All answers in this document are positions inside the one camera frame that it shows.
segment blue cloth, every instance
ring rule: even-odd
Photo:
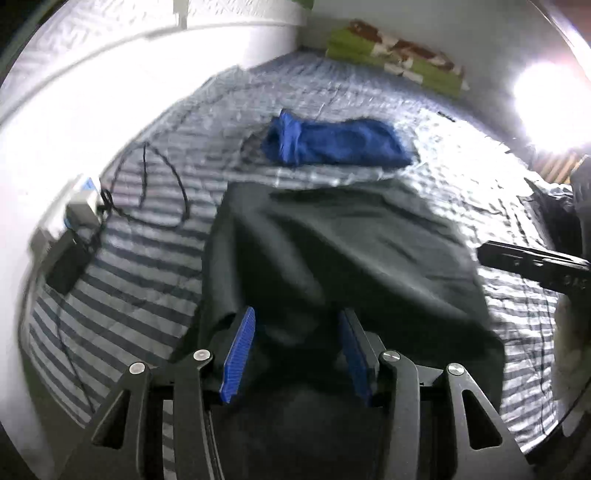
[[[261,148],[269,160],[289,167],[342,164],[406,167],[410,156],[394,129],[371,118],[331,124],[303,120],[287,110],[274,117]]]

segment black cloth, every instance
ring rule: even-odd
[[[574,209],[573,192],[554,187],[546,190],[533,181],[525,179],[533,194],[522,198],[534,214],[536,227],[547,247],[574,257],[583,255],[581,225]]]
[[[215,355],[233,314],[256,311],[241,393],[214,415],[227,478],[334,477],[335,462],[341,478],[366,477],[383,420],[354,396],[337,335],[344,307],[416,364],[463,364],[499,408],[504,347],[469,251],[398,180],[299,191],[231,184],[203,272],[176,357]]]

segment striped bedsheet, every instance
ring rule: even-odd
[[[270,166],[259,145],[265,126],[282,108],[324,121],[370,116],[390,122],[414,164],[400,171]],[[169,231],[113,215],[102,248],[71,294],[61,301],[49,288],[40,288],[27,325],[27,349],[39,376],[84,425],[130,364],[167,360],[200,300],[203,248],[230,181],[299,189],[395,176],[436,213],[456,222],[474,253],[487,240],[543,247],[518,200],[530,192],[522,179],[525,166],[483,131],[486,126],[470,113],[404,79],[313,53],[292,54],[252,72],[236,68],[218,75],[149,126],[103,178],[108,184],[124,160],[115,203],[146,220],[176,223],[183,209],[181,191],[170,169],[150,151],[147,196],[137,208],[147,142],[181,176],[189,220]],[[494,329],[505,342],[502,418],[528,451],[557,420],[550,388],[557,296],[514,274],[488,268],[479,273]],[[163,447],[170,472],[172,408],[172,403],[165,406]]]

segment white wall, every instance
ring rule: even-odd
[[[523,135],[512,89],[541,60],[565,61],[580,73],[560,34],[528,0],[316,0],[302,42],[325,47],[339,19],[360,18],[448,54],[466,67],[464,97],[504,130]]]
[[[135,38],[171,33],[177,26],[173,1],[68,0],[35,32],[0,85],[0,121],[72,65]],[[300,26],[306,20],[306,10],[291,0],[185,1],[188,29],[257,22]]]
[[[295,26],[245,24],[134,40],[70,69],[0,124],[0,421],[42,479],[53,474],[52,432],[29,396],[17,338],[37,222],[70,178],[102,171],[211,75],[289,53],[296,38]]]

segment power strip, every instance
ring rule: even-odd
[[[99,192],[99,179],[87,174],[80,174],[74,180],[68,182],[61,190],[58,197],[54,200],[48,211],[46,211],[46,214],[41,219],[37,229],[38,234],[40,234],[49,245],[56,243],[68,228],[65,221],[66,207],[72,198],[82,190],[96,190]]]

